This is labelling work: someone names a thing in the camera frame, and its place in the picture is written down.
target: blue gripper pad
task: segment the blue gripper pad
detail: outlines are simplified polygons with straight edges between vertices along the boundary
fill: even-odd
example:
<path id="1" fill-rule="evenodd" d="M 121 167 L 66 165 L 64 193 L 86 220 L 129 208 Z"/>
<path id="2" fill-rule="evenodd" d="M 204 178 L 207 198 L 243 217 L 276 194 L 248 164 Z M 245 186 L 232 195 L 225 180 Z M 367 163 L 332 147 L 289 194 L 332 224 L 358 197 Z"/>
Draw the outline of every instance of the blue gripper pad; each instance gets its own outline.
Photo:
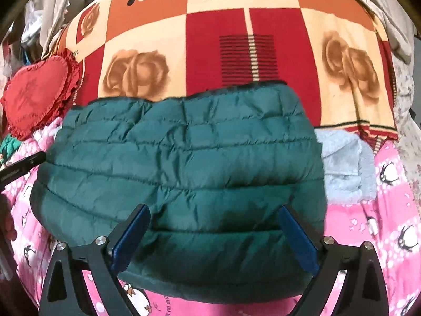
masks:
<path id="1" fill-rule="evenodd" d="M 317 248 L 285 206 L 279 210 L 279 225 L 302 269 L 313 276 L 317 275 L 320 269 Z"/>
<path id="2" fill-rule="evenodd" d="M 125 231 L 121 234 L 112 250 L 111 272 L 118 274 L 127 270 L 135 250 L 149 227 L 150 219 L 149 208 L 142 204 L 133 211 L 127 221 L 116 226 L 116 228 L 119 226 L 121 228 L 124 227 Z"/>

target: pink bed sheet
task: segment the pink bed sheet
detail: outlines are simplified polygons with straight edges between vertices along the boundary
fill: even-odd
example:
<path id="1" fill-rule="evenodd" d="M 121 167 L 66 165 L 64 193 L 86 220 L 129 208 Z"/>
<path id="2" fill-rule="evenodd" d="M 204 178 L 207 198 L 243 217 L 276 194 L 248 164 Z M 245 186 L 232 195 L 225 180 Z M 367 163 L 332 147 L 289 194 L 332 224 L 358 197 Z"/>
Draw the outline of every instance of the pink bed sheet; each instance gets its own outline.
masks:
<path id="1" fill-rule="evenodd" d="M 27 139 L 11 161 L 46 150 L 53 142 L 55 129 L 61 124 L 56 120 L 38 139 Z M 392 142 L 388 141 L 375 157 L 378 194 L 376 200 L 360 204 L 329 205 L 325 234 L 339 243 L 359 246 L 371 241 L 380 258 L 389 299 L 390 315 L 404 316 L 421 289 L 421 254 L 418 238 L 421 223 L 405 172 Z M 5 194 L 13 208 L 12 215 L 18 231 L 13 242 L 18 275 L 28 294 L 39 305 L 41 288 L 46 274 L 51 249 L 55 240 L 33 217 L 29 206 L 29 193 L 36 179 L 37 169 L 7 186 Z M 92 276 L 84 272 L 86 284 L 95 309 L 106 316 Z M 338 298 L 345 274 L 339 273 L 330 298 L 323 311 L 329 316 Z M 218 305 L 186 301 L 163 296 L 140 287 L 121 282 L 129 299 L 141 316 L 286 316 L 299 300 L 289 298 L 270 303 L 249 305 Z"/>

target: rose print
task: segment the rose print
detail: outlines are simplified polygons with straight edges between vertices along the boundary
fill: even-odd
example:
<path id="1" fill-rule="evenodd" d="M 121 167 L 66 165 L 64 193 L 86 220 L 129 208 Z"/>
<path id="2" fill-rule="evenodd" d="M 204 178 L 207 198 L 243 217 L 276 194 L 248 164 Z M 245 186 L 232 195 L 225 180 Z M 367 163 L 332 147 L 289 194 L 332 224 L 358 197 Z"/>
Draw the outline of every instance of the rose print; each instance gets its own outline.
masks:
<path id="1" fill-rule="evenodd" d="M 326 32 L 322 46 L 329 79 L 341 90 L 358 88 L 366 105 L 378 103 L 380 85 L 367 52 L 350 47 L 337 31 Z"/>
<path id="2" fill-rule="evenodd" d="M 117 51 L 103 81 L 108 96 L 139 97 L 159 101 L 166 88 L 169 68 L 158 51 Z"/>
<path id="3" fill-rule="evenodd" d="M 84 37 L 91 34 L 99 16 L 99 4 L 96 3 L 82 20 L 81 33 Z"/>

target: quilted fabric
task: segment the quilted fabric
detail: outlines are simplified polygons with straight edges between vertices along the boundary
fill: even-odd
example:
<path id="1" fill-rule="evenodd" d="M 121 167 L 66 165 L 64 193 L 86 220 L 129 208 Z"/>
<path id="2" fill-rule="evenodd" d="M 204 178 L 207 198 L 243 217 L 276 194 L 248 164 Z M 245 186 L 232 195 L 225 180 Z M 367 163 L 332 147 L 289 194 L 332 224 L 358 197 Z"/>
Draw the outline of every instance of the quilted fabric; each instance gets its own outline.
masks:
<path id="1" fill-rule="evenodd" d="M 149 102 L 103 98 L 70 110 L 38 170 L 33 214 L 71 246 L 108 235 L 139 203 L 151 223 L 119 278 L 210 303 L 303 292 L 277 222 L 291 204 L 323 232 L 321 145 L 279 82 Z"/>

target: black device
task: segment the black device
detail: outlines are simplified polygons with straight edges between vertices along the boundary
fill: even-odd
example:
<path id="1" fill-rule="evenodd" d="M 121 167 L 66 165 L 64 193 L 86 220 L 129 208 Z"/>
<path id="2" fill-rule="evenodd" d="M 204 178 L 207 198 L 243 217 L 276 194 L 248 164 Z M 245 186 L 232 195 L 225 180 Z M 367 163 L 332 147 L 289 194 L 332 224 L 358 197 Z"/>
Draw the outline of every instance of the black device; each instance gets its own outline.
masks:
<path id="1" fill-rule="evenodd" d="M 0 171 L 0 192 L 4 191 L 6 185 L 26 175 L 31 169 L 42 164 L 45 160 L 46 153 L 40 151 L 5 167 Z M 0 207 L 0 217 L 3 217 L 2 214 L 7 209 L 6 201 L 2 202 Z M 10 281 L 16 272 L 16 268 L 17 264 L 13 258 L 11 244 L 5 239 L 3 232 L 0 231 L 0 280 Z"/>
<path id="2" fill-rule="evenodd" d="M 108 237 L 73 248 L 59 243 L 48 267 L 39 315 L 95 316 L 82 275 L 82 270 L 91 270 L 109 316 L 139 316 L 117 274 L 127 269 L 149 222 L 149 208 L 139 204 Z M 386 285 L 371 242 L 353 247 L 321 237 L 289 206 L 280 209 L 279 223 L 301 267 L 313 275 L 290 316 L 319 316 L 341 270 L 347 273 L 332 316 L 389 315 Z"/>

